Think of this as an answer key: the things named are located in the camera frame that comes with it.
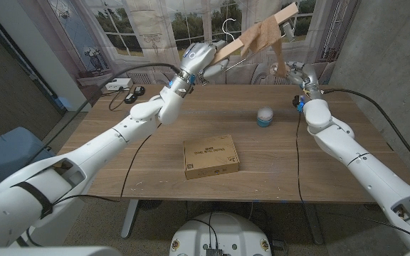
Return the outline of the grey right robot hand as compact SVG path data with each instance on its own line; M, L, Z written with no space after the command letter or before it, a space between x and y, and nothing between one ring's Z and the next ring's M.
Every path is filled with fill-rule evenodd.
M294 85L298 85L311 100L322 98L318 78L311 64L298 61L273 63L270 66L269 73L280 77L279 71L282 70L284 70L283 78L289 80Z

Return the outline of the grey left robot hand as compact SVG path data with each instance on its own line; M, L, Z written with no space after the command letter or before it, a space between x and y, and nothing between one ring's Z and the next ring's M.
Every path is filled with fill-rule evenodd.
M211 64L218 50L227 44L226 41L213 43L193 43L185 51L180 63L182 71L179 77L189 84L199 80L203 85L220 76L228 65L229 59L223 59L217 64Z

